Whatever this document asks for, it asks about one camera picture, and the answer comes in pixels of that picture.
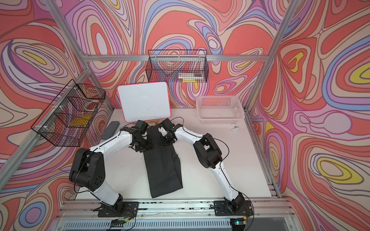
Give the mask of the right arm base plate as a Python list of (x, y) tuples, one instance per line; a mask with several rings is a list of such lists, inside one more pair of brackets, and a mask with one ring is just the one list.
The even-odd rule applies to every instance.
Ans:
[(210, 207), (214, 210), (217, 217), (221, 216), (243, 216), (251, 217), (254, 215), (254, 210), (251, 201), (244, 201), (240, 206), (233, 206), (231, 202), (214, 201)]

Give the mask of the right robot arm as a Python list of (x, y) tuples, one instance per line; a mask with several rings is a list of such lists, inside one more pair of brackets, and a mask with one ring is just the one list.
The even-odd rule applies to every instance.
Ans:
[(173, 124), (171, 120), (165, 119), (159, 124), (158, 131), (161, 134), (160, 140), (163, 146), (181, 140), (193, 146), (198, 161), (203, 167), (209, 169), (218, 184), (220, 185), (226, 203), (226, 210), (236, 215), (242, 208), (245, 198), (243, 193), (235, 188), (231, 178), (224, 167), (222, 151), (216, 143), (218, 139), (211, 134), (197, 134), (187, 130), (182, 124)]

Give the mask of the black long pants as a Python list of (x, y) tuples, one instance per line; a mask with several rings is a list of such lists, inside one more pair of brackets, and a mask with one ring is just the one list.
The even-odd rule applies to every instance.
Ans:
[(152, 149), (144, 151), (150, 194), (157, 198), (183, 188), (181, 162), (174, 146), (161, 144), (158, 127), (150, 127)]

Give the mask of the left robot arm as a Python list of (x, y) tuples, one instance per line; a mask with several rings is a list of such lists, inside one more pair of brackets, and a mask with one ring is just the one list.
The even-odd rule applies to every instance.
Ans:
[(152, 148), (147, 136), (149, 125), (139, 120), (132, 127), (125, 126), (102, 144), (77, 150), (69, 173), (69, 180), (74, 186), (86, 188), (101, 207), (100, 210), (111, 215), (118, 215), (124, 210), (121, 194), (116, 192), (106, 181), (105, 161), (122, 148), (128, 146), (143, 153)]

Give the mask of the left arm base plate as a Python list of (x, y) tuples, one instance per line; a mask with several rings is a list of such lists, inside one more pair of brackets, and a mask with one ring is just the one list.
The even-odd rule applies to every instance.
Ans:
[(99, 208), (93, 211), (97, 211), (100, 218), (135, 217), (138, 213), (138, 206), (138, 202), (118, 201), (113, 206), (101, 204)]

